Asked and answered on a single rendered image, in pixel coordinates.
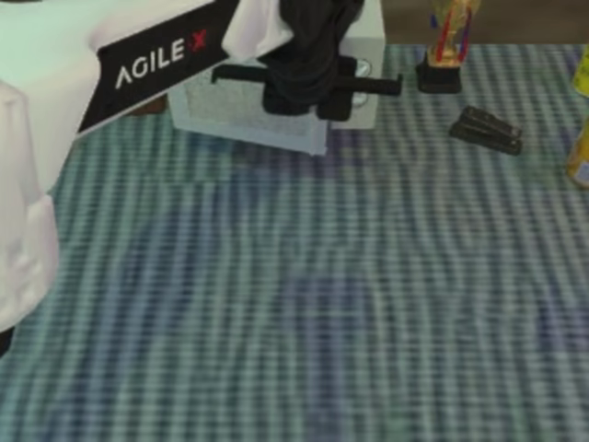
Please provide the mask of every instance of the table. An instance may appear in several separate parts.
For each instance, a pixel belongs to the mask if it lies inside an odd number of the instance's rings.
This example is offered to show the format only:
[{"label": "table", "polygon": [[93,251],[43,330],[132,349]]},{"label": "table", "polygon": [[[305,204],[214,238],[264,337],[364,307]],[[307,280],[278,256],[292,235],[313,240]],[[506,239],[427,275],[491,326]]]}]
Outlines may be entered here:
[{"label": "table", "polygon": [[[122,119],[54,189],[62,267],[0,361],[0,440],[584,441],[589,196],[564,174],[578,46],[473,47],[325,157]],[[507,157],[445,136],[467,104]]]}]

